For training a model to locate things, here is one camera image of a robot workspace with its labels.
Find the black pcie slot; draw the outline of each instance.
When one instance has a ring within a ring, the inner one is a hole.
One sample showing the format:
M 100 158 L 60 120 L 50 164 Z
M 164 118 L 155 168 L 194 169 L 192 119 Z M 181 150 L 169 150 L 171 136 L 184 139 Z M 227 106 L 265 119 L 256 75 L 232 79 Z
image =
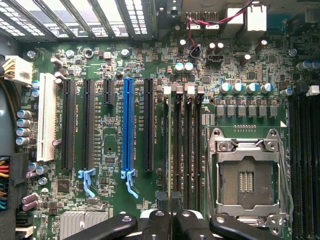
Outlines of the black pcie slot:
M 92 169 L 94 151 L 95 82 L 83 81 L 82 169 Z
M 71 79 L 64 81 L 62 105 L 61 169 L 72 170 L 75 138 L 75 83 Z
M 154 169 L 154 80 L 144 79 L 144 171 Z
M 191 194 L 192 194 L 192 102 L 186 102 L 184 105 L 184 194 L 183 203 L 184 209 L 192 209 Z
M 201 188 L 201 136 L 202 136 L 202 97 L 195 101 L 194 106 L 194 210 L 201 212 L 202 188 Z

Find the solid capacitor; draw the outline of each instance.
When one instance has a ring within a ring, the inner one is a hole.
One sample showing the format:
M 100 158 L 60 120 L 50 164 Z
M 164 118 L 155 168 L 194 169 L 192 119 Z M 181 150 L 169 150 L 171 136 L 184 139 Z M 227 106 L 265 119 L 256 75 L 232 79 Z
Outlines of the solid capacitor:
M 28 119 L 22 119 L 22 118 L 19 118 L 17 121 L 16 121 L 16 125 L 20 128 L 26 128 L 26 127 L 29 127 L 31 124 L 31 121 L 28 120 Z
M 30 194 L 30 195 L 25 196 L 24 198 L 22 198 L 21 202 L 22 202 L 23 204 L 28 204 L 28 203 L 31 203 L 31 202 L 37 200 L 37 198 L 38 198 L 38 194 L 36 194 L 36 193 L 34 192 L 34 193 L 32 193 L 32 194 Z
M 250 83 L 245 87 L 245 90 L 248 94 L 252 94 L 253 92 L 258 90 L 258 84 L 257 83 Z

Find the white connector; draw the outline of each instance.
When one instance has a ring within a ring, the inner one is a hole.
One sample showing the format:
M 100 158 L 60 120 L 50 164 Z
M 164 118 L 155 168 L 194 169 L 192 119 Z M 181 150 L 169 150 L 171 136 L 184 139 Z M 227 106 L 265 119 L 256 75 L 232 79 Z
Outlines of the white connector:
M 5 56 L 5 60 L 12 59 L 15 62 L 13 77 L 5 77 L 6 80 L 12 82 L 31 86 L 32 85 L 32 71 L 33 64 L 26 60 L 23 60 L 19 56 Z
M 36 160 L 51 161 L 55 158 L 56 127 L 56 84 L 55 76 L 50 73 L 40 73 L 40 95 L 38 112 L 38 134 Z

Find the motherboard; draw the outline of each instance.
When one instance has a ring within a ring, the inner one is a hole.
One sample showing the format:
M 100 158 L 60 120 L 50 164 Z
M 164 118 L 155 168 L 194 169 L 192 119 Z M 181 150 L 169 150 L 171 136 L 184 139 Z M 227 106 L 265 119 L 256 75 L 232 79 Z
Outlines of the motherboard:
M 19 144 L 38 197 L 19 214 L 34 215 L 34 239 L 138 218 L 173 192 L 205 219 L 229 214 L 292 238 L 288 96 L 312 78 L 296 65 L 319 34 L 192 41 L 25 45 L 33 84 L 22 88 L 31 117 Z

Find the electrolytic capacitor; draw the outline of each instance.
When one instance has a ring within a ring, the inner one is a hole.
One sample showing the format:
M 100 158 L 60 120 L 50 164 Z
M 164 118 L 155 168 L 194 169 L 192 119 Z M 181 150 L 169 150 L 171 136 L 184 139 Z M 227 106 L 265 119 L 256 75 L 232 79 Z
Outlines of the electrolytic capacitor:
M 20 119 L 29 119 L 31 118 L 31 112 L 28 110 L 19 110 L 16 113 L 17 117 Z
M 249 54 L 244 55 L 240 60 L 240 65 L 244 66 L 246 65 L 251 59 L 251 56 Z
M 219 90 L 221 93 L 226 94 L 231 88 L 231 85 L 227 82 L 222 83 L 222 85 L 219 87 Z
M 191 63 L 191 62 L 187 62 L 185 65 L 184 65 L 184 71 L 186 73 L 191 73 L 191 71 L 194 69 L 194 65 Z
M 25 127 L 19 127 L 16 131 L 15 131 L 16 135 L 19 137 L 26 137 L 29 136 L 30 134 L 30 129 L 29 128 L 25 128 Z
M 206 49 L 206 54 L 212 54 L 215 48 L 216 48 L 216 45 L 213 42 L 211 42 Z
M 34 178 L 34 177 L 37 177 L 37 176 L 38 176 L 38 174 L 36 174 L 36 173 L 33 172 L 33 171 L 27 171 L 27 172 L 25 173 L 25 177 L 26 177 L 27 179 Z
M 16 121 L 16 125 L 17 125 L 19 128 L 29 127 L 30 124 L 31 124 L 31 121 L 28 120 L 28 119 L 19 118 L 19 119 Z
M 39 196 L 39 195 L 34 192 L 34 193 L 32 193 L 32 194 L 30 194 L 30 195 L 25 196 L 24 198 L 22 198 L 21 202 L 22 202 L 23 204 L 29 204 L 29 203 L 37 200 L 38 196 Z
M 235 94 L 238 94 L 241 92 L 243 88 L 244 86 L 240 82 L 237 82 L 232 86 L 232 92 L 234 92 Z
M 224 46 L 225 45 L 222 42 L 219 42 L 214 49 L 214 54 L 221 53 L 221 51 L 224 49 Z
M 29 171 L 31 171 L 31 172 L 34 172 L 36 169 L 37 169 L 37 167 L 40 167 L 42 164 L 40 163 L 40 162 L 38 162 L 38 161 L 36 161 L 36 162 L 31 162 L 30 164 L 29 164 L 29 166 L 28 166 L 28 169 L 29 169 Z
M 280 95 L 283 97 L 288 97 L 292 94 L 294 94 L 294 91 L 292 91 L 290 88 L 280 91 Z
M 30 143 L 30 138 L 26 136 L 19 136 L 15 140 L 15 144 L 22 146 L 22 145 L 28 145 Z
M 255 50 L 257 52 L 260 52 L 262 49 L 264 49 L 267 46 L 268 42 L 267 40 L 261 40 L 258 45 L 255 47 Z
M 35 173 L 38 174 L 38 175 L 46 174 L 48 171 L 49 171 L 49 167 L 47 165 L 38 166 L 35 169 Z
M 56 71 L 56 72 L 54 73 L 54 76 L 55 76 L 57 79 L 62 79 L 62 80 L 66 80 L 66 79 L 67 79 L 67 78 L 66 78 L 65 76 L 63 76 L 62 73 L 59 72 L 59 71 Z
M 181 39 L 178 44 L 179 52 L 183 52 L 186 49 L 187 42 L 184 39 Z
M 307 70 L 309 68 L 311 68 L 312 66 L 312 63 L 311 61 L 309 60 L 305 60 L 303 62 L 300 62 L 296 65 L 296 68 L 299 70 L 299 71 L 304 71 L 304 70 Z
M 64 65 L 64 63 L 61 60 L 59 60 L 58 58 L 56 58 L 55 56 L 52 56 L 50 58 L 50 62 L 52 62 L 58 68 L 61 68 Z
M 181 73 L 183 69 L 184 65 L 181 62 L 178 62 L 174 67 L 176 73 Z
M 261 86 L 261 92 L 264 94 L 271 92 L 271 90 L 272 90 L 272 85 L 270 83 L 266 83 Z
M 248 94 L 252 94 L 253 92 L 258 90 L 258 84 L 257 83 L 250 83 L 245 87 L 245 90 Z
M 38 202 L 37 201 L 32 201 L 28 204 L 25 204 L 22 206 L 22 210 L 23 211 L 30 211 L 31 209 L 34 209 L 36 206 L 38 205 Z

